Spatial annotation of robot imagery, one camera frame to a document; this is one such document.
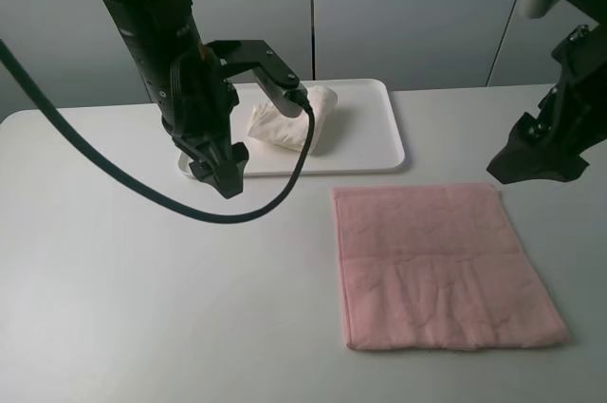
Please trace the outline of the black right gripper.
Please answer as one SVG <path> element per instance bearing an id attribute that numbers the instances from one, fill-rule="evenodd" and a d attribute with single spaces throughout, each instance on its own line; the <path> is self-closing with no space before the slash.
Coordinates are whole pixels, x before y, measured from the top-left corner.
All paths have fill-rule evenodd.
<path id="1" fill-rule="evenodd" d="M 589 166 L 579 154 L 606 139 L 606 26 L 576 27 L 551 56 L 561 65 L 561 75 L 540 102 L 538 121 L 559 148 L 546 150 L 547 171 L 535 146 L 541 136 L 537 121 L 523 113 L 487 165 L 502 184 L 575 181 Z"/>

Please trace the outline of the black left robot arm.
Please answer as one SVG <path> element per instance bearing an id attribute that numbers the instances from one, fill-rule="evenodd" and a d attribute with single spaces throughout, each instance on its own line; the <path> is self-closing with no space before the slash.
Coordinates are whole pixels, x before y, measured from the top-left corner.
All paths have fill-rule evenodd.
<path id="1" fill-rule="evenodd" d="M 248 151 L 230 134 L 230 113 L 239 100 L 219 59 L 201 41 L 193 1 L 102 1 L 165 131 L 193 160 L 194 177 L 225 198 L 241 193 Z"/>

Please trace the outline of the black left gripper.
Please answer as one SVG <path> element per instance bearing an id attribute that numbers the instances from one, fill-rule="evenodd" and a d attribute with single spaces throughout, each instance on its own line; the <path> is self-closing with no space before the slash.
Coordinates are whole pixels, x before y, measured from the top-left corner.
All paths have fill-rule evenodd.
<path id="1" fill-rule="evenodd" d="M 177 148 L 193 161 L 193 177 L 215 185 L 224 198 L 244 190 L 249 152 L 243 142 L 231 147 L 230 112 L 235 94 L 220 74 L 214 56 L 182 54 L 170 67 L 172 119 L 166 128 Z"/>

